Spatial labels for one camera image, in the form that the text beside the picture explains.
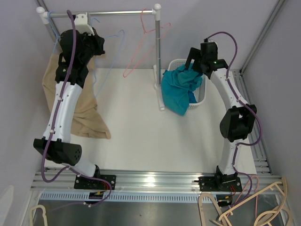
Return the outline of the teal t shirt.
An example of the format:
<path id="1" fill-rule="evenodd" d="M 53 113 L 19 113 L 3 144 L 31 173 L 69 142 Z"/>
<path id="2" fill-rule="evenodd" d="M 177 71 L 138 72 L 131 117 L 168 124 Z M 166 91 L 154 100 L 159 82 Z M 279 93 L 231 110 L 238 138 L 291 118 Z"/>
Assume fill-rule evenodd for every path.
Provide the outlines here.
<path id="1" fill-rule="evenodd" d="M 185 69 L 181 65 L 175 70 L 166 70 L 161 81 L 165 106 L 180 116 L 184 116 L 189 107 L 188 91 L 193 92 L 202 83 L 203 74 L 193 71 L 191 67 Z"/>

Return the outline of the beige tank top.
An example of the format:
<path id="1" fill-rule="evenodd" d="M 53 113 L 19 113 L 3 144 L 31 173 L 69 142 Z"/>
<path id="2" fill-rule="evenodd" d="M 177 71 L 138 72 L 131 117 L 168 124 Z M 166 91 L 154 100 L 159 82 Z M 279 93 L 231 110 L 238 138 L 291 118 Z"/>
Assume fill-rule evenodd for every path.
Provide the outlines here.
<path id="1" fill-rule="evenodd" d="M 58 67 L 58 54 L 52 54 L 43 76 L 42 86 L 46 96 L 48 108 L 51 111 L 55 99 L 55 71 Z M 84 88 L 78 98 L 73 120 L 71 133 L 80 137 L 111 139 L 111 133 L 104 120 L 97 111 L 97 101 L 92 92 L 93 72 L 95 72 L 95 57 L 87 65 L 88 75 Z"/>

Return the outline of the aluminium corner frame post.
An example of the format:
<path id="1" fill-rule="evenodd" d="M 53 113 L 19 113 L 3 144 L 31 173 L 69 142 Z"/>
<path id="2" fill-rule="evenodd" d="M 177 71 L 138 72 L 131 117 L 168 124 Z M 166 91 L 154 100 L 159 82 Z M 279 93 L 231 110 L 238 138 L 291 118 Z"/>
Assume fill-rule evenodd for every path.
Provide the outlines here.
<path id="1" fill-rule="evenodd" d="M 253 58 L 255 57 L 255 55 L 259 51 L 259 48 L 265 41 L 267 35 L 269 34 L 269 31 L 271 30 L 272 26 L 276 22 L 278 16 L 280 15 L 280 12 L 282 11 L 284 5 L 286 4 L 286 2 L 287 2 L 286 0 L 277 0 L 276 1 L 276 4 L 274 5 L 272 11 L 270 12 L 258 37 L 256 38 L 254 44 L 252 45 L 252 48 L 251 48 L 250 52 L 248 53 L 241 69 L 239 70 L 241 75 L 243 75 L 246 72 L 247 68 L 251 64 Z"/>

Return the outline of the pink wire hanger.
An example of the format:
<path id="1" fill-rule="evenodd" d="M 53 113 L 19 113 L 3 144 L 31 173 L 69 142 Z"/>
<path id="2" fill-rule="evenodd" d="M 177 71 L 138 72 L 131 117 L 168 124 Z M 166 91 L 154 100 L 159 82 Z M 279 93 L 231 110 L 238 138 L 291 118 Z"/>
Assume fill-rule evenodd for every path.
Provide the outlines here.
<path id="1" fill-rule="evenodd" d="M 152 15 L 154 17 L 154 28 L 147 27 L 144 22 L 144 16 L 146 15 L 146 9 L 142 9 L 140 13 L 140 23 L 142 27 L 142 37 L 135 48 L 135 51 L 126 66 L 123 77 L 128 77 L 135 69 L 140 66 L 141 63 L 149 56 L 152 51 L 156 52 L 156 67 L 160 68 L 161 63 L 161 41 L 167 35 L 171 29 L 171 23 L 161 23 L 161 5 L 155 4 L 152 9 Z"/>

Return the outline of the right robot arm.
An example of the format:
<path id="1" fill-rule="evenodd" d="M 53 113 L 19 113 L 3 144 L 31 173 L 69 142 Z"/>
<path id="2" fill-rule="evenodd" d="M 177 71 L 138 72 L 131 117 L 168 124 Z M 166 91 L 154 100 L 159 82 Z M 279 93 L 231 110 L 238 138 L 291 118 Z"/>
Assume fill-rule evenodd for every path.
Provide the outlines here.
<path id="1" fill-rule="evenodd" d="M 216 42 L 205 39 L 200 49 L 191 48 L 185 68 L 206 75 L 217 88 L 226 108 L 220 122 L 220 133 L 224 138 L 221 161 L 213 176 L 200 176 L 196 182 L 202 192 L 240 192 L 242 187 L 236 163 L 238 149 L 253 130 L 257 108 L 240 94 L 226 61 L 218 59 Z"/>

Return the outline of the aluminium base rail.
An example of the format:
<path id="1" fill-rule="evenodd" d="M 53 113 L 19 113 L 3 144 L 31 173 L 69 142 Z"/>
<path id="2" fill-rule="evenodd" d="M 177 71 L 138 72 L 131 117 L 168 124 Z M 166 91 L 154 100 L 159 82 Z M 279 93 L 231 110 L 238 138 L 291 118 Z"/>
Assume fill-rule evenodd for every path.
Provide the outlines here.
<path id="1" fill-rule="evenodd" d="M 43 200 L 64 200 L 98 202 L 171 202 L 195 203 L 201 192 L 218 194 L 246 194 L 248 178 L 240 176 L 233 186 L 227 185 L 222 191 L 214 188 L 209 175 L 172 172 L 143 172 L 124 170 L 102 170 L 101 176 L 110 182 L 112 188 L 95 181 L 84 184 L 84 179 L 66 170 L 55 181 L 46 183 L 41 172 L 34 176 L 31 190 L 39 191 Z"/>

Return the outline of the white perforated plastic basket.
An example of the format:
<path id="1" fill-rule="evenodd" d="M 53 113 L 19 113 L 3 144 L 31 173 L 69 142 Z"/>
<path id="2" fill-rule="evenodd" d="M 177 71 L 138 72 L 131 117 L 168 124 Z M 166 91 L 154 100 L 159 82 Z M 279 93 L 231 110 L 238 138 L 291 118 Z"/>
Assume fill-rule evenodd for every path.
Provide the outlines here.
<path id="1" fill-rule="evenodd" d="M 174 59 L 169 63 L 168 71 L 172 71 L 177 69 L 179 66 L 184 65 L 186 63 L 186 59 Z M 205 99 L 205 90 L 206 90 L 206 76 L 202 75 L 202 83 L 201 85 L 195 89 L 192 93 L 195 97 L 196 103 L 190 103 L 188 110 L 196 109 L 198 106 L 203 103 Z"/>

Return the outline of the metal clothes rack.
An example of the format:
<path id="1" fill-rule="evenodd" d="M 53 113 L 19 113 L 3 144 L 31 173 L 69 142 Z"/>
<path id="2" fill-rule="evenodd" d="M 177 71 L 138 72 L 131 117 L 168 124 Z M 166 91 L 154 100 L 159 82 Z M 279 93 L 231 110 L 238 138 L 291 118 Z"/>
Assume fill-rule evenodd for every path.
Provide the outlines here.
<path id="1" fill-rule="evenodd" d="M 38 0 L 37 1 L 38 7 L 36 8 L 36 12 L 40 16 L 42 22 L 44 25 L 49 26 L 53 30 L 53 34 L 55 37 L 58 37 L 58 30 L 55 28 L 54 22 L 51 20 L 52 17 L 65 17 L 67 16 L 66 13 L 52 13 L 46 11 L 47 7 L 44 4 L 43 1 Z M 161 111 L 165 110 L 165 104 L 163 101 L 162 93 L 161 93 L 161 47 L 160 47 L 160 41 L 161 38 L 164 36 L 160 34 L 160 29 L 165 28 L 166 26 L 170 27 L 170 23 L 167 23 L 163 26 L 160 25 L 160 12 L 161 12 L 161 5 L 160 4 L 155 4 L 153 9 L 151 10 L 132 10 L 132 11 L 104 11 L 104 12 L 97 12 L 97 11 L 88 11 L 88 12 L 76 12 L 76 16 L 80 16 L 80 19 L 75 19 L 76 23 L 79 25 L 79 28 L 84 30 L 84 31 L 91 31 L 92 30 L 92 19 L 90 18 L 91 16 L 126 16 L 126 15 L 140 15 L 140 20 L 142 23 L 142 28 L 143 28 L 143 37 L 138 44 L 134 55 L 131 58 L 131 63 L 133 62 L 134 58 L 136 57 L 138 50 L 142 46 L 142 43 L 144 41 L 144 38 L 146 37 L 146 34 L 152 32 L 153 30 L 147 31 L 144 22 L 143 22 L 143 15 L 153 15 L 155 19 L 155 29 L 154 31 L 156 32 L 156 43 L 153 47 L 149 49 L 149 51 L 152 51 L 154 48 L 156 49 L 156 64 L 153 66 L 153 73 L 155 77 L 155 90 L 157 93 L 157 98 L 158 98 L 158 105 L 159 109 Z"/>

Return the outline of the dark blue t shirt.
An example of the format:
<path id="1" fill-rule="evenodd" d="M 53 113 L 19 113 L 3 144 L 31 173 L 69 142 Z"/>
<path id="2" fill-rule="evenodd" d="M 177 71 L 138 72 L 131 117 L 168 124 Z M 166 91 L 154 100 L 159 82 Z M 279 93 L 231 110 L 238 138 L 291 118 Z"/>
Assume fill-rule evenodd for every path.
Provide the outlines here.
<path id="1" fill-rule="evenodd" d="M 190 104 L 196 104 L 197 103 L 197 100 L 196 100 L 196 97 L 194 95 L 194 93 L 192 91 L 188 91 L 188 97 L 189 97 L 189 103 Z"/>

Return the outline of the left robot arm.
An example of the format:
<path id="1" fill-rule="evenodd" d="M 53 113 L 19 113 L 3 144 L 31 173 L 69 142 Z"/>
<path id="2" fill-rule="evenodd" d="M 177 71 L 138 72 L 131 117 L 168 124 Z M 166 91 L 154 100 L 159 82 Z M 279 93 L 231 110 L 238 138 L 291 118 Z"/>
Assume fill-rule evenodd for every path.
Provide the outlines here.
<path id="1" fill-rule="evenodd" d="M 88 75 L 87 64 L 92 57 L 105 53 L 104 38 L 95 29 L 91 33 L 71 29 L 62 33 L 60 45 L 52 112 L 43 137 L 36 138 L 33 147 L 42 155 L 42 168 L 46 160 L 62 164 L 83 178 L 89 188 L 96 189 L 104 180 L 99 167 L 82 157 L 81 146 L 71 143 L 71 124 Z"/>

